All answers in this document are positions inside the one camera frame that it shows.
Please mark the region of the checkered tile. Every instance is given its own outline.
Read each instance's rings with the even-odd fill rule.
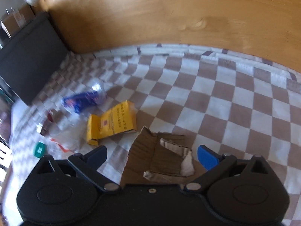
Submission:
[[[131,56],[125,56],[127,52],[133,54],[133,47],[68,55],[11,140],[20,184],[37,163],[32,155],[35,143],[49,144],[36,133],[43,112],[60,108],[61,97],[85,90],[97,78],[105,82],[108,99],[93,111],[96,114],[129,99],[137,108],[139,129],[145,125],[154,132],[185,134],[194,152],[206,145],[219,154],[242,159],[263,155],[291,197],[284,224],[300,225],[300,74],[225,49],[153,44],[137,47]],[[119,182],[136,136],[130,133],[101,140],[108,148],[108,159],[98,171]],[[82,140],[79,151],[91,149]],[[58,149],[49,153],[63,158]]]

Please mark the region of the screw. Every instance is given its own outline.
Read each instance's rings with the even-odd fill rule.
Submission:
[[[201,185],[197,182],[190,182],[190,183],[186,184],[186,188],[188,190],[196,191],[201,188]]]
[[[148,192],[151,193],[151,194],[154,194],[154,193],[157,192],[157,190],[156,189],[149,189]]]
[[[111,183],[105,184],[103,188],[107,191],[116,191],[119,189],[119,185],[111,182]]]
[[[81,160],[83,160],[83,158],[84,158],[81,153],[75,153],[75,154],[73,154],[73,156],[76,156],[76,157],[78,157]]]

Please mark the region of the trash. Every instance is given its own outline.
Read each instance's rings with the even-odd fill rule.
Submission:
[[[46,154],[46,145],[41,142],[38,142],[33,151],[33,155],[37,158],[41,158],[45,154]]]
[[[63,98],[63,106],[70,113],[75,112],[80,114],[87,107],[102,104],[106,99],[103,82],[99,81],[94,84],[91,90],[90,92],[83,92]]]
[[[85,116],[71,115],[67,123],[57,126],[57,130],[50,132],[50,141],[55,142],[64,153],[77,153],[86,125]]]
[[[143,127],[129,152],[120,185],[178,183],[187,184],[206,172],[192,159],[183,135],[153,133]]]
[[[46,136],[50,126],[55,122],[57,115],[59,115],[59,111],[56,111],[55,109],[46,111],[44,120],[37,125],[37,132],[42,136]]]
[[[90,115],[87,125],[88,144],[98,145],[97,140],[117,133],[136,131],[134,103],[126,100],[101,116]]]

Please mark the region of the curved wooden panel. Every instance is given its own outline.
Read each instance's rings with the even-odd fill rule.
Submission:
[[[78,53],[143,43],[226,48],[301,72],[301,0],[44,0]]]

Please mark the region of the green bottle cap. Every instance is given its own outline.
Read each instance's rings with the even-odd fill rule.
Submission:
[[[45,155],[45,153],[46,153],[46,145],[41,142],[38,142],[35,147],[33,155],[37,158],[41,158],[43,155]]]

